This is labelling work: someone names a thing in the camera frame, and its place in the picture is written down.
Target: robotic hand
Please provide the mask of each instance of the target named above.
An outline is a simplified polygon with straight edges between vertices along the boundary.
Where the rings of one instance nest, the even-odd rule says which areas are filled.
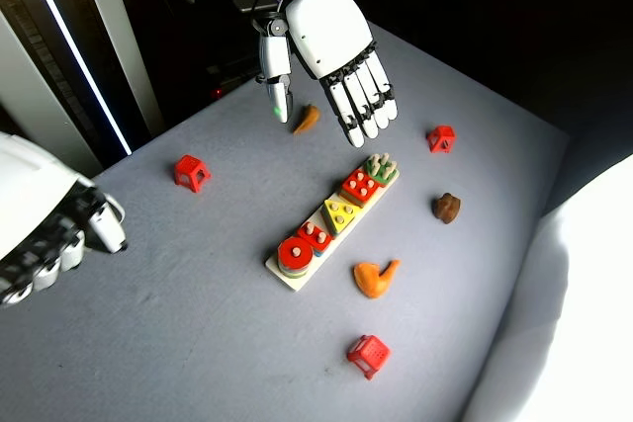
[[[398,115],[375,42],[353,0],[282,0],[277,13],[253,19],[260,33],[261,82],[282,123],[292,114],[290,49],[318,79],[352,145],[374,138]]]
[[[112,197],[36,145],[0,132],[0,307],[50,287],[85,248],[128,247]]]

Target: orange curved toy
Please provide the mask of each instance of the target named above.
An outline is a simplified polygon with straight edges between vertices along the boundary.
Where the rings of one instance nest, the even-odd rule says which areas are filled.
[[[392,261],[381,274],[378,264],[361,262],[354,266],[354,280],[363,294],[369,298],[378,298],[389,288],[399,265],[400,261]]]

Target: gray table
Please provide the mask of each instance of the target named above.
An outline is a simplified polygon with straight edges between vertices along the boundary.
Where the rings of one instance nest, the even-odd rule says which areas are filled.
[[[126,208],[130,249],[92,253],[45,293],[0,312],[0,420],[448,421],[484,362],[566,137],[508,100],[374,28],[400,116],[348,145],[295,63],[296,103],[323,111],[289,134],[263,89],[242,86],[98,178]],[[424,134],[457,133],[450,154]],[[354,166],[390,152],[402,177],[293,293],[265,257]],[[173,164],[201,157],[204,192]],[[462,199],[450,225],[430,201]],[[369,300],[351,267],[403,260]],[[369,382],[347,347],[392,349]]]

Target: white light strip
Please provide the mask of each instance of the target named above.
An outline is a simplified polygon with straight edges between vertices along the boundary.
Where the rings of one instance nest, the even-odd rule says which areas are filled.
[[[86,81],[88,81],[88,84],[90,85],[90,88],[92,89],[92,92],[97,98],[97,101],[99,102],[99,106],[101,106],[101,109],[106,115],[106,118],[108,118],[108,122],[110,123],[110,126],[112,126],[112,130],[115,132],[115,134],[119,138],[119,142],[121,143],[121,146],[123,147],[127,155],[132,155],[132,151],[130,150],[128,143],[126,142],[126,139],[123,137],[123,134],[121,133],[121,130],[119,129],[119,126],[117,126],[117,123],[115,122],[115,118],[112,117],[112,113],[110,113],[110,109],[108,109],[108,105],[106,104],[105,99],[103,99],[103,96],[101,95],[101,92],[99,91],[99,88],[97,87],[97,83],[95,83],[95,80],[92,77],[92,74],[90,74],[90,71],[88,70],[88,66],[86,66],[86,62],[81,57],[81,53],[79,52],[79,49],[77,48],[77,45],[75,44],[75,40],[72,39],[72,36],[70,35],[70,31],[68,30],[68,27],[66,27],[66,23],[63,21],[63,18],[61,17],[61,14],[59,13],[59,10],[57,9],[57,6],[55,5],[54,0],[46,0],[46,3],[48,4],[48,7],[50,8],[52,15],[57,21],[57,25],[59,26],[59,29],[61,30],[63,37],[66,39],[66,43],[68,43],[68,46],[70,47],[70,50],[72,51],[72,54],[75,57],[75,60],[77,60],[77,63],[79,64],[79,67],[81,68],[81,71],[83,72],[83,75],[85,76]]]

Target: yellow triangle block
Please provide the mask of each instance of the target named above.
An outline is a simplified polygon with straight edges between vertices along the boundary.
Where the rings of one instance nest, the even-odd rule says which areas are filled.
[[[335,200],[325,200],[322,214],[327,227],[332,234],[340,234],[347,225],[352,222],[360,208],[349,203],[336,202]]]

